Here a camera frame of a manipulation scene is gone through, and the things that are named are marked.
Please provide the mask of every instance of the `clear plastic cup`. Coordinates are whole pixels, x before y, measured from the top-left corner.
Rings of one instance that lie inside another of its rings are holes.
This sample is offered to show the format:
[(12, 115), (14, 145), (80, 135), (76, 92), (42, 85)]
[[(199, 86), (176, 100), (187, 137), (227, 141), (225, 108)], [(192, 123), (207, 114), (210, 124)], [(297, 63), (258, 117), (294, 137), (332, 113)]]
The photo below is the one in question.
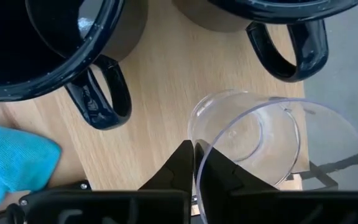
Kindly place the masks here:
[(197, 104), (188, 137), (207, 142), (196, 176), (203, 219), (200, 180), (212, 148), (280, 190), (358, 190), (358, 133), (319, 103), (222, 91)]

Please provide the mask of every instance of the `blue microfiber cloth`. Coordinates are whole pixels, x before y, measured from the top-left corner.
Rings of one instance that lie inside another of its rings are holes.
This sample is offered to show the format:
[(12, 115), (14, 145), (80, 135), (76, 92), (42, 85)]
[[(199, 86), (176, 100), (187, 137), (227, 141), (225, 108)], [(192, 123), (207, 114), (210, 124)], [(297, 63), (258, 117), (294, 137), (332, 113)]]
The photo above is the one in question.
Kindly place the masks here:
[(0, 127), (0, 203), (6, 192), (44, 188), (59, 157), (51, 140)]

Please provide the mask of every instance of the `black handle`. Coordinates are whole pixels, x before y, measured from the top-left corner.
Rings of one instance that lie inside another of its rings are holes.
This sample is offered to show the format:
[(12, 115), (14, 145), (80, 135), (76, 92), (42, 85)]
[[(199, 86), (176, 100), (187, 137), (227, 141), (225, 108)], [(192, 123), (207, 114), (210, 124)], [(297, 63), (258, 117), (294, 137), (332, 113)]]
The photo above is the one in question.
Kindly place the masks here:
[(132, 112), (131, 96), (118, 63), (99, 55), (94, 61), (106, 80), (112, 107), (100, 89), (90, 68), (82, 72), (66, 90), (78, 107), (85, 121), (96, 129), (111, 129), (124, 124)]
[(251, 44), (262, 65), (274, 77), (298, 82), (320, 71), (328, 59), (326, 27), (323, 20), (287, 25), (295, 52), (296, 66), (285, 60), (274, 46), (266, 25), (253, 22), (247, 28)]

